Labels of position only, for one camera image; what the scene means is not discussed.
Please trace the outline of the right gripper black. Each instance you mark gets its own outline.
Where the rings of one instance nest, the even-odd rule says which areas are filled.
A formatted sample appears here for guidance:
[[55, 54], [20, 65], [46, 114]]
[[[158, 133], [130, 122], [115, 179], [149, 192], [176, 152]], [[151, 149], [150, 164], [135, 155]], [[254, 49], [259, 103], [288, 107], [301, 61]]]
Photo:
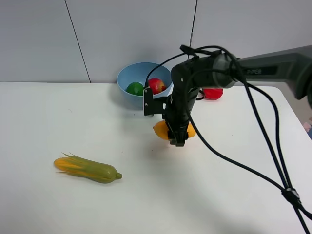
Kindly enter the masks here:
[[174, 87], [168, 97], [163, 119], [172, 130], [167, 132], [170, 144], [175, 144], [177, 147], [185, 145], [189, 125], [188, 113], [192, 110], [197, 95], [197, 88], [191, 88], [185, 95], [183, 89]]

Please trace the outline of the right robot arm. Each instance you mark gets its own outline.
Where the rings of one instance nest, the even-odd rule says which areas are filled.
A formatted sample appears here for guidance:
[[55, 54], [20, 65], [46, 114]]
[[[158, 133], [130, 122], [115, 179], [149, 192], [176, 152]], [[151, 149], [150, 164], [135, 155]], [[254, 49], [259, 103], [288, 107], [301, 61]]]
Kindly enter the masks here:
[[200, 88], [231, 88], [236, 82], [284, 82], [296, 99], [312, 101], [312, 47], [310, 45], [248, 58], [236, 58], [218, 48], [206, 52], [204, 48], [183, 50], [202, 58], [192, 58], [171, 70], [174, 88], [166, 105], [163, 119], [168, 126], [166, 136], [175, 146], [184, 146], [189, 118]]

